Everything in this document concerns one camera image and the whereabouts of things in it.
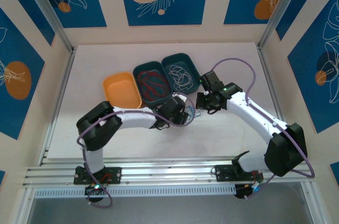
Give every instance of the white platform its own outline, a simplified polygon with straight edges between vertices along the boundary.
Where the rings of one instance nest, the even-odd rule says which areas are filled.
[[[48,158],[81,158],[76,144],[76,122],[105,100],[102,82],[114,73],[132,71],[144,62],[161,61],[174,53],[187,53],[200,74],[211,70],[219,60],[238,57],[250,62],[257,81],[250,97],[276,115],[263,69],[254,43],[121,44],[79,46],[68,80],[65,96],[49,147]],[[224,84],[234,82],[244,90],[252,73],[238,61],[228,61],[216,68]],[[195,102],[196,94],[191,94]],[[104,157],[209,157],[235,156],[244,150],[265,148],[264,141],[240,118],[230,112],[198,117],[184,128],[171,127],[119,130],[104,148]]]

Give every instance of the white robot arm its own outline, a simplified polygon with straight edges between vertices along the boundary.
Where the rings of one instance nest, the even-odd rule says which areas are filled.
[[[214,114],[221,109],[234,113],[251,126],[268,145],[266,151],[262,153],[252,154],[246,151],[236,156],[230,167],[220,170],[218,177],[235,177],[237,181],[248,181],[243,180],[246,174],[259,170],[270,170],[274,175],[284,176],[304,160],[286,137],[288,134],[293,138],[302,152],[307,155],[304,132],[299,125],[295,123],[289,126],[270,115],[250,100],[236,84],[224,85],[213,70],[201,76],[200,82],[205,92],[197,94],[197,109],[208,110],[208,114]],[[91,184],[92,175],[98,181],[100,179],[102,181],[110,173],[110,170],[104,166],[103,147],[117,130],[125,128],[163,129],[169,126],[169,122],[183,126],[188,118],[185,112],[185,101],[186,97],[173,95],[160,108],[153,109],[148,107],[122,109],[113,107],[108,101],[104,101],[89,111],[77,122],[83,141],[80,145],[84,147],[85,168],[77,167],[75,177],[81,176],[81,178],[80,183],[76,183],[76,179],[74,183]],[[221,178],[220,181],[235,180]]]
[[[214,114],[221,109],[234,113],[251,126],[268,145],[263,153],[252,154],[246,151],[235,157],[231,172],[239,176],[243,172],[270,170],[274,175],[284,176],[304,160],[286,134],[307,156],[301,126],[296,123],[289,126],[270,115],[249,99],[236,84],[224,85],[213,70],[202,75],[200,82],[205,92],[197,95],[197,109],[208,110],[209,114]]]

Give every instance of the purple cable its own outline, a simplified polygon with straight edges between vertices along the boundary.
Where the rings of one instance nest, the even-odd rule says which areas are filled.
[[[219,62],[217,62],[212,70],[214,70],[220,63],[222,63],[223,61],[229,61],[229,60],[236,60],[236,61],[241,61],[243,62],[244,64],[246,64],[252,71],[252,74],[253,74],[253,80],[250,84],[250,86],[248,87],[247,91],[246,91],[246,94],[245,94],[245,100],[246,100],[246,103],[251,107],[253,108],[256,112],[258,112],[261,116],[263,116],[264,118],[266,118],[271,124],[273,124],[273,126],[277,127],[291,142],[292,144],[295,146],[295,148],[298,150],[298,152],[300,153],[300,155],[302,156],[302,158],[304,159],[304,161],[306,162],[311,174],[306,174],[302,171],[299,171],[299,170],[294,170],[292,169],[293,172],[297,173],[297,174],[300,174],[300,175],[303,175],[303,176],[306,176],[306,177],[310,177],[310,178],[314,178],[315,177],[315,173],[314,173],[314,169],[311,165],[311,163],[309,162],[308,158],[306,157],[306,155],[304,154],[304,152],[301,150],[301,148],[298,146],[298,144],[296,143],[296,141],[278,124],[276,124],[269,116],[267,116],[265,113],[263,113],[261,110],[257,109],[254,105],[252,105],[250,102],[249,102],[249,97],[248,97],[248,94],[250,92],[250,90],[252,89],[255,81],[256,81],[256,73],[255,73],[255,70],[253,68],[253,66],[251,64],[249,64],[247,61],[245,60],[242,60],[240,58],[226,58],[226,59],[223,59]],[[262,186],[260,186],[260,189],[264,186],[266,186],[273,178],[275,177],[275,175],[272,175]]]
[[[83,151],[83,158],[84,158],[84,166],[85,166],[85,168],[86,168],[88,174],[89,174],[89,175],[91,176],[91,178],[93,179],[93,181],[95,181],[96,184],[99,185],[99,188],[101,188],[101,189],[103,190],[103,192],[104,192],[104,193],[109,197],[109,199],[110,199],[110,203],[109,203],[108,205],[92,204],[91,201],[90,201],[90,195],[91,195],[91,193],[89,193],[88,196],[87,196],[87,200],[88,200],[88,203],[89,203],[89,204],[91,204],[92,206],[97,207],[97,208],[109,208],[109,207],[111,207],[112,204],[113,204],[113,198],[112,198],[111,194],[107,191],[107,189],[106,189],[103,185],[100,184],[100,182],[95,178],[95,176],[93,175],[93,173],[90,171],[90,168],[89,168],[89,166],[88,166],[88,164],[87,164],[87,159],[86,159],[86,147],[85,147],[85,145],[84,145],[83,143],[80,142],[80,140],[82,139],[82,137],[85,136],[91,129],[93,129],[95,126],[97,126],[100,122],[102,122],[102,121],[104,121],[104,120],[108,119],[109,117],[112,117],[112,116],[114,116],[114,115],[116,115],[116,114],[123,114],[123,113],[143,113],[143,114],[149,114],[149,115],[153,115],[153,116],[155,116],[155,117],[158,117],[158,118],[164,120],[165,122],[167,122],[168,124],[171,124],[171,125],[173,125],[173,126],[176,126],[176,127],[185,127],[185,126],[191,124],[192,121],[194,120],[194,116],[195,116],[195,107],[194,107],[194,103],[193,103],[193,101],[192,101],[190,98],[188,98],[188,96],[186,96],[186,95],[183,94],[183,93],[177,93],[177,92],[175,92],[174,94],[179,94],[179,95],[182,95],[182,96],[186,97],[186,98],[189,100],[189,102],[191,103],[192,107],[193,107],[192,119],[191,119],[188,123],[186,123],[186,124],[183,124],[183,125],[175,124],[175,123],[169,121],[168,119],[162,117],[161,115],[158,115],[158,114],[155,114],[155,113],[151,113],[151,112],[144,112],[144,111],[142,111],[142,110],[126,110],[126,111],[113,112],[113,113],[110,113],[110,114],[105,115],[104,117],[102,117],[102,118],[98,119],[96,122],[94,122],[91,126],[89,126],[86,130],[84,130],[84,131],[79,135],[79,137],[77,138],[76,142],[78,143],[78,145],[80,145],[80,146],[83,148],[82,151]]]

